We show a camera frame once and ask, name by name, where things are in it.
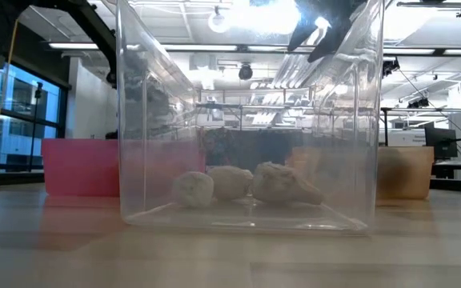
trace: white wall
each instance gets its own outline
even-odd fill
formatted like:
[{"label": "white wall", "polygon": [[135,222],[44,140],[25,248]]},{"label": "white wall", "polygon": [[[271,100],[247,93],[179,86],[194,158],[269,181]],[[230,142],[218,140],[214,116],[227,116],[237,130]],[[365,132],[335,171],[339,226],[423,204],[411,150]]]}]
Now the white wall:
[{"label": "white wall", "polygon": [[117,129],[117,91],[82,66],[70,60],[66,138],[104,139]]}]

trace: ceiling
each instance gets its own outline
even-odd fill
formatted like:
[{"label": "ceiling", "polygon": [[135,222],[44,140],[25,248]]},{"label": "ceiling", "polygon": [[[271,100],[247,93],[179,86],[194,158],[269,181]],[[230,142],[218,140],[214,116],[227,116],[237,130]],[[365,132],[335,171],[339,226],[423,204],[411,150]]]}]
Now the ceiling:
[{"label": "ceiling", "polygon": [[[420,8],[407,10],[407,8],[397,7],[395,5],[397,1],[386,0],[387,12],[384,21],[386,45],[461,46],[461,18],[455,16],[457,10]],[[96,11],[102,20],[114,29],[115,17],[111,11],[114,6],[105,0],[89,0],[89,2],[98,7]],[[214,5],[220,3],[219,5],[225,6],[226,3],[231,2],[233,1],[152,2],[144,0],[132,3],[148,30],[161,43],[283,45],[288,43],[289,34],[258,34],[253,30],[243,28],[231,28],[222,34],[215,33],[208,26],[208,17],[214,10]],[[25,11],[20,19],[24,25],[51,42],[90,41],[76,22],[62,11],[32,7]],[[101,77],[106,76],[108,67],[101,53],[87,51],[66,52],[66,54],[82,57],[85,66]],[[196,86],[200,86],[200,81],[196,75],[191,75],[189,69],[190,55],[190,53],[173,53],[171,57],[186,76]],[[284,59],[284,55],[281,54],[216,53],[214,56],[218,61],[226,63],[223,76],[214,80],[214,88],[219,90],[248,89],[252,81],[273,78]],[[254,70],[254,77],[250,81],[240,81],[238,78],[239,66],[242,62],[249,62]],[[382,98],[385,104],[395,103],[400,98],[407,98],[417,93],[414,86],[418,90],[428,90],[431,98],[446,97],[447,88],[456,85],[461,80],[461,58],[399,57],[399,64],[406,77],[400,72],[394,72],[383,79]]]}]

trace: tan container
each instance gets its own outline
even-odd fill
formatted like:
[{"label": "tan container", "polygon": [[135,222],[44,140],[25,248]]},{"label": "tan container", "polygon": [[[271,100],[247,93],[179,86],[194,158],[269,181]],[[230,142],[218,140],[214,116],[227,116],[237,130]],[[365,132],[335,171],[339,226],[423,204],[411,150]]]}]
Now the tan container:
[{"label": "tan container", "polygon": [[[297,171],[306,171],[303,175],[313,182],[316,175],[307,175],[307,171],[318,171],[306,166],[316,167],[321,158],[320,149],[314,147],[295,147],[286,165]],[[386,199],[426,199],[430,192],[433,147],[379,147],[378,175],[376,186],[377,200]]]},{"label": "tan container", "polygon": [[426,199],[433,147],[379,147],[377,199]]}]

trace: black pole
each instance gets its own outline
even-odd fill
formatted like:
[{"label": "black pole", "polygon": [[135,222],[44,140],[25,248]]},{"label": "black pole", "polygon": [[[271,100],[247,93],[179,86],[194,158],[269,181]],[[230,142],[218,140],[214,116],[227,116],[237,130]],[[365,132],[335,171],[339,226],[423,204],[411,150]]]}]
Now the black pole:
[{"label": "black pole", "polygon": [[38,83],[37,90],[35,91],[35,112],[33,115],[33,132],[31,132],[31,153],[30,153],[30,162],[28,165],[28,172],[31,172],[31,168],[33,166],[33,149],[35,146],[35,130],[37,128],[37,110],[38,110],[38,100],[42,94],[42,86],[41,82]]},{"label": "black pole", "polygon": [[389,146],[389,137],[387,136],[387,109],[382,109],[383,111],[383,131],[385,132],[385,146]]},{"label": "black pole", "polygon": [[243,106],[239,107],[239,133],[241,134],[241,130],[243,128]]}]

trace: desk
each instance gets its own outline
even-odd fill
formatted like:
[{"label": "desk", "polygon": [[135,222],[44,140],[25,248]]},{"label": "desk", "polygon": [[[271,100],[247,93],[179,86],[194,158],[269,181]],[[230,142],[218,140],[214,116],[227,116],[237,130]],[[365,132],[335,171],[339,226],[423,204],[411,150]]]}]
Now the desk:
[{"label": "desk", "polygon": [[368,237],[125,225],[117,198],[0,187],[0,287],[461,287],[461,193],[389,202]]},{"label": "desk", "polygon": [[461,165],[454,164],[433,164],[431,174],[437,178],[455,178],[455,170],[461,170]]}]

